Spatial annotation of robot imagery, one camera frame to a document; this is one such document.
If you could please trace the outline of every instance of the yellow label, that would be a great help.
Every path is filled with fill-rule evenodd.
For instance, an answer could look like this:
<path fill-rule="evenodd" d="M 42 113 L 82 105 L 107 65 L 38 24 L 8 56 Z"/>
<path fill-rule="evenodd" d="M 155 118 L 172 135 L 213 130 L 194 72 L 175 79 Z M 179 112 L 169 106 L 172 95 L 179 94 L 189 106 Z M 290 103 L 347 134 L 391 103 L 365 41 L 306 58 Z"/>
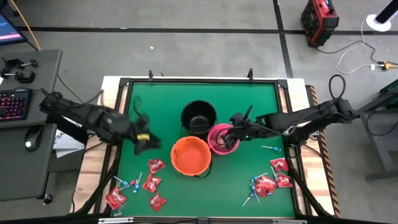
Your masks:
<path fill-rule="evenodd" d="M 149 140 L 149 134 L 138 134 L 137 139 L 138 140 Z"/>

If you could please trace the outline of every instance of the green table surface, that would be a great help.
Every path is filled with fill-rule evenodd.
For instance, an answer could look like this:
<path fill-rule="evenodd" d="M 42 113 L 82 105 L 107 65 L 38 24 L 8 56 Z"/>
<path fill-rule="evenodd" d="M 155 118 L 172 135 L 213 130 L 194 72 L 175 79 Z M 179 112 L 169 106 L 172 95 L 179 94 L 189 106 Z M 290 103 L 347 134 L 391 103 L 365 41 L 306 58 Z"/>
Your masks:
<path fill-rule="evenodd" d="M 142 99 L 139 111 L 150 117 L 150 129 L 162 140 L 158 150 L 144 151 L 140 156 L 133 153 L 131 141 L 124 141 L 118 177 L 130 181 L 142 172 L 141 188 L 133 193 L 132 188 L 121 194 L 127 197 L 124 216 L 161 217 L 294 217 L 290 189 L 275 189 L 267 198 L 255 197 L 244 207 L 249 193 L 250 179 L 268 172 L 271 159 L 285 157 L 284 152 L 274 152 L 261 147 L 283 148 L 282 138 L 255 139 L 241 142 L 236 151 L 226 156 L 213 154 L 213 168 L 204 179 L 188 177 L 177 172 L 170 160 L 174 143 L 181 138 L 180 115 L 183 107 L 194 100 L 211 103 L 217 112 L 219 123 L 228 123 L 237 112 L 245 113 L 253 105 L 250 118 L 266 113 L 278 112 L 275 87 L 272 84 L 238 83 L 134 83 L 131 102 L 135 96 Z M 131 119 L 136 117 L 133 104 L 129 104 Z M 160 177 L 157 191 L 167 203 L 155 213 L 149 205 L 154 195 L 142 188 L 149 175 L 148 159 L 162 159 L 167 166 L 155 176 Z"/>

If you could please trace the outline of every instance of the white paper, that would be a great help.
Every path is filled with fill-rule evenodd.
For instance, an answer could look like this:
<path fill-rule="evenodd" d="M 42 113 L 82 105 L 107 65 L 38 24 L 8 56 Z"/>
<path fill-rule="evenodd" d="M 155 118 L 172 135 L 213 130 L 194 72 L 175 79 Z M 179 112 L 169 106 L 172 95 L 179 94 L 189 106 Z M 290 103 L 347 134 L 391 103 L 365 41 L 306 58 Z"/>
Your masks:
<path fill-rule="evenodd" d="M 73 153 L 85 148 L 85 145 L 74 140 L 69 135 L 57 130 L 55 133 L 55 140 L 53 145 L 53 150 L 57 154 L 57 158 L 65 156 L 69 153 Z"/>

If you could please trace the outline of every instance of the orange bucket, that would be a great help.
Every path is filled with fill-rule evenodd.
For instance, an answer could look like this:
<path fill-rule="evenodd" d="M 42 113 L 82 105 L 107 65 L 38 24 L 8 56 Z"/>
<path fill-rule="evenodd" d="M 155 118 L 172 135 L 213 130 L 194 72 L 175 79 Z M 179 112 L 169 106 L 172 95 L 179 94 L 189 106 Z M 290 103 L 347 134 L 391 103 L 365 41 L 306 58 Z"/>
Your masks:
<path fill-rule="evenodd" d="M 211 161 L 210 148 L 204 140 L 189 136 L 179 139 L 173 146 L 172 164 L 183 175 L 199 175 L 207 170 Z"/>

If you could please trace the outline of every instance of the monitor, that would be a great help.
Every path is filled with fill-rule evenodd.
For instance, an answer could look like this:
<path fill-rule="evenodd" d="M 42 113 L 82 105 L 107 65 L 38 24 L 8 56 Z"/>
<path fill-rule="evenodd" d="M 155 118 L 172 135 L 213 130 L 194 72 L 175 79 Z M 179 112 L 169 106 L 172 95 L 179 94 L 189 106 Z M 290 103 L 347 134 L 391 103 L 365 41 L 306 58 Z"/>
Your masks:
<path fill-rule="evenodd" d="M 26 37 L 0 13 L 0 45 L 27 42 Z"/>

